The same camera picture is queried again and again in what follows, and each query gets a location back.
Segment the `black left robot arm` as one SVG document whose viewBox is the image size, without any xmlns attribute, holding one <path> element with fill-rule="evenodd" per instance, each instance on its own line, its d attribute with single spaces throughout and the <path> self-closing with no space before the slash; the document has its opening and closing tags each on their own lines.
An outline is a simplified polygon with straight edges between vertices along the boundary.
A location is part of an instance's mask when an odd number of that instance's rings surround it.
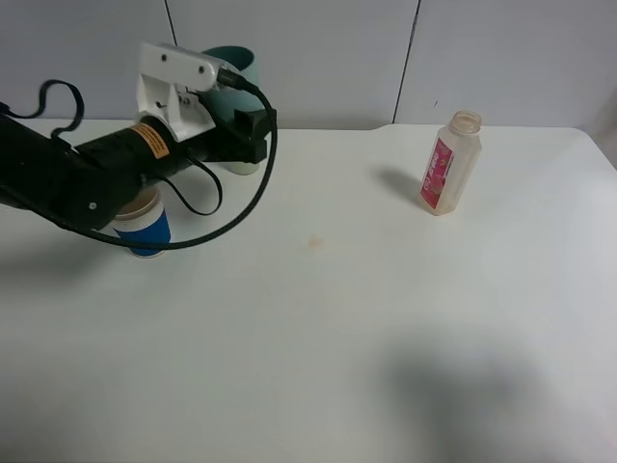
<svg viewBox="0 0 617 463">
<path fill-rule="evenodd" d="M 72 147 L 1 110 L 1 202 L 27 202 L 75 226 L 100 230 L 151 185 L 202 162 L 258 164 L 266 157 L 267 113 L 236 111 L 231 122 L 178 142 L 154 117 Z"/>
</svg>

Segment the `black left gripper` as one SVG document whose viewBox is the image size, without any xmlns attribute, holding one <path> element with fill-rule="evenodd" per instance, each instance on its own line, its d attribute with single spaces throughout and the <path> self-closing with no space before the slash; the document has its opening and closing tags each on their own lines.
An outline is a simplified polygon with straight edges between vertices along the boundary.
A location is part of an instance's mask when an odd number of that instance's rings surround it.
<svg viewBox="0 0 617 463">
<path fill-rule="evenodd" d="M 260 163 L 268 155 L 266 136 L 272 125 L 265 109 L 234 111 L 234 119 L 214 118 L 215 127 L 185 143 L 188 159 L 200 162 Z"/>
</svg>

